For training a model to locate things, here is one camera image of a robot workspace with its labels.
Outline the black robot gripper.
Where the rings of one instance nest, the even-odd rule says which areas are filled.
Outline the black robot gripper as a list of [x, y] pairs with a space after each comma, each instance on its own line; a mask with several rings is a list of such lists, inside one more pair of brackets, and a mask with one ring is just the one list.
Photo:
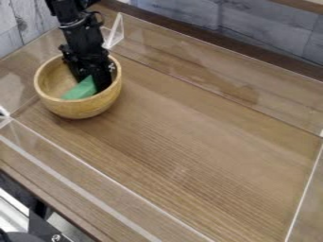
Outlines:
[[111, 85], [115, 70], [108, 51], [103, 48], [104, 17], [99, 11], [90, 10], [100, 1], [44, 0], [51, 14], [58, 18], [59, 29], [66, 38], [66, 43], [59, 46], [64, 62], [76, 82], [92, 75], [98, 92]]

